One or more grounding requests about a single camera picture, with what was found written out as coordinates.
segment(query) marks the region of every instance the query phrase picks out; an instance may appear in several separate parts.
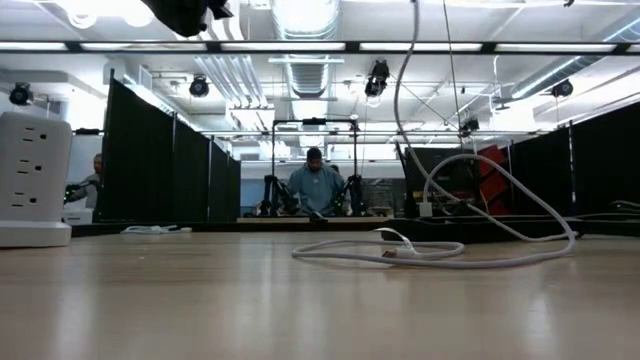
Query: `white power strip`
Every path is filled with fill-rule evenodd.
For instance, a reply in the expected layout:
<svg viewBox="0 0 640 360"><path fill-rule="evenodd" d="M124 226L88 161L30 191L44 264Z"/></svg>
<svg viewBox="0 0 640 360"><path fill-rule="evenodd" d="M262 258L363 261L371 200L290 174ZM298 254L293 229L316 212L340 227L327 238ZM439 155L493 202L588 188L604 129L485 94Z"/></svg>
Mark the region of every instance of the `white power strip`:
<svg viewBox="0 0 640 360"><path fill-rule="evenodd" d="M61 219L71 136L63 121L0 115L0 247L69 244Z"/></svg>

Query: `ceiling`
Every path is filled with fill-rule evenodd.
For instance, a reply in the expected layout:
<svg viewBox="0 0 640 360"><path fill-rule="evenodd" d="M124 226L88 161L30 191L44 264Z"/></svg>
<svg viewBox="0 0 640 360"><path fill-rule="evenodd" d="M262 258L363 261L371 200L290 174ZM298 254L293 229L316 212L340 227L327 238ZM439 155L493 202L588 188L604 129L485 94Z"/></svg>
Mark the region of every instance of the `ceiling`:
<svg viewBox="0 0 640 360"><path fill-rule="evenodd" d="M268 4L269 1L265 0L241 0L236 5L239 6L237 19L245 40L276 39ZM441 1L421 1L419 40L447 41L450 36L452 41L602 41L619 19L640 18L640 2L627 0L578 0L569 8L563 7L562 1L548 0L455 0L447 1L446 18L443 10ZM229 30L232 25L227 22L225 20L224 26ZM413 29L412 7L409 1L400 0L342 0L338 25L339 40L406 42ZM208 35L216 39L214 33L209 32ZM65 10L55 1L0 0L0 39L175 41L176 36L155 19L148 26L132 27L118 17L100 17L95 25L82 30L69 24ZM273 57L277 56L252 55L251 61L266 98L275 108L275 117L291 118L285 66L270 63L269 59ZM189 95L188 86L193 75L202 73L194 57L189 55L0 54L0 71L65 72L104 95L108 87L104 84L103 68L116 58L124 59L130 68L145 66L153 74L153 90L188 114L195 127L202 130L233 129L233 123L225 118L228 102L215 86L211 86L205 98ZM379 55L345 55L342 56L343 64L332 65L329 80L332 86L328 97L333 101L327 101L326 117L344 118L355 114L361 128L396 128L393 122L393 79L389 79L391 84L375 108L366 105L362 91L355 94L352 91L363 84L377 58ZM384 59L392 76L396 76L404 56L390 55ZM480 55L452 58L445 55L414 56L403 79L406 88L400 92L400 116L410 128L442 130L447 128L443 119L455 125L457 109L462 108L463 118L475 116L480 121L481 130L500 130L495 128L498 121L494 119L490 97L478 94L499 95L495 92L497 89L506 92L513 84L556 60L555 56L545 55L511 55L497 59ZM606 109L610 104L621 105L620 99L634 101L635 94L640 92L638 65L637 57L608 57L570 77L574 85L574 93L570 97L559 98L556 102L552 96L535 95L513 103L511 109L506 110L513 111L510 116L515 119L522 114L531 114L533 119L515 119L512 128L552 129L563 121L581 119ZM351 87L346 85L348 82L351 82ZM234 145L257 148L253 140ZM287 145L298 146L295 139L284 140ZM362 140L385 143L389 138ZM434 141L431 138L420 139L422 142L427 140ZM352 139L330 140L334 141L349 142Z"/></svg>

